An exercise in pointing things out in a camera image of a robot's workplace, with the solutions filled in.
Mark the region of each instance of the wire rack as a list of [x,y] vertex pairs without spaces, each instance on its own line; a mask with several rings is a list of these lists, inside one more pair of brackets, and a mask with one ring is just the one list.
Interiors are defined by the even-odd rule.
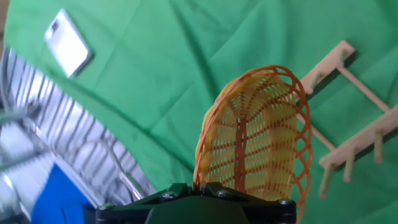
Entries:
[[34,152],[0,172],[52,154],[95,206],[126,205],[155,193],[142,169],[114,135],[50,79],[12,49],[5,49],[0,90],[5,114],[32,141]]

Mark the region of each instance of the green backdrop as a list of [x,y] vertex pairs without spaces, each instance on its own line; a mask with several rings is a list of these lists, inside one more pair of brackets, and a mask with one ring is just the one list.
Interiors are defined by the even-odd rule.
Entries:
[[[66,79],[44,42],[64,7],[95,57]],[[270,64],[302,78],[341,40],[349,66],[389,106],[398,103],[397,1],[13,0],[5,41],[123,142],[157,190],[192,180],[205,111],[230,80]],[[341,75],[309,100],[312,123],[339,145],[382,112]],[[363,156],[353,181],[333,173],[318,199],[328,149],[313,138],[312,188],[302,223],[397,223],[398,138],[384,163]]]

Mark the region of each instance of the wooden rack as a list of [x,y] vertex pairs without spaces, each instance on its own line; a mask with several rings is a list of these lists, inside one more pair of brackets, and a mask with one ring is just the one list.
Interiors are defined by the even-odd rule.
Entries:
[[337,69],[384,112],[377,120],[367,125],[337,148],[322,133],[312,127],[313,134],[331,150],[329,154],[322,157],[319,161],[320,165],[325,168],[320,187],[320,198],[326,197],[326,190],[332,170],[344,162],[346,165],[343,180],[345,182],[351,181],[355,155],[371,144],[374,144],[374,161],[381,163],[383,136],[398,127],[398,105],[390,109],[390,107],[345,68],[344,60],[354,52],[355,49],[349,43],[345,40],[341,41],[317,66],[301,79],[306,93],[310,95],[317,84]]

